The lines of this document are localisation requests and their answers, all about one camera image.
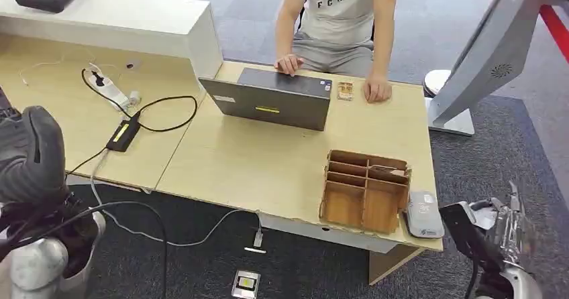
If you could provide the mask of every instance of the speaker grille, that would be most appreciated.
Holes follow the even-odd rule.
[[[494,68],[492,68],[492,70],[490,70],[490,75],[493,78],[503,78],[508,74],[512,73],[513,70],[514,68],[512,67],[511,64],[507,63],[497,64],[496,66],[494,66]]]

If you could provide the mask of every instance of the power strip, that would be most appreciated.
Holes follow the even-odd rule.
[[[120,105],[123,109],[127,109],[130,106],[130,100],[128,97],[120,91],[115,83],[107,76],[103,74],[101,69],[96,67],[94,64],[91,64],[92,67],[95,67],[97,71],[89,69],[91,75],[87,78],[91,87],[93,87],[96,91],[99,91],[103,96],[115,101],[118,105]],[[118,107],[109,101],[113,108],[118,109]]]

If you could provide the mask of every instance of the cardboard organizer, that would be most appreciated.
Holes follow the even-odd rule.
[[[409,200],[407,162],[331,150],[325,177],[321,220],[381,233],[399,226]]]

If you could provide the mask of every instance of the man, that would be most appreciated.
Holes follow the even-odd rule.
[[[305,2],[301,28],[295,34]],[[387,100],[394,11],[395,0],[284,0],[276,21],[274,67],[291,76],[302,66],[366,78],[367,101]]]

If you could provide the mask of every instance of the laptop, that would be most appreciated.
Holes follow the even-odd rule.
[[[331,80],[244,68],[237,83],[199,81],[226,115],[324,130]]]

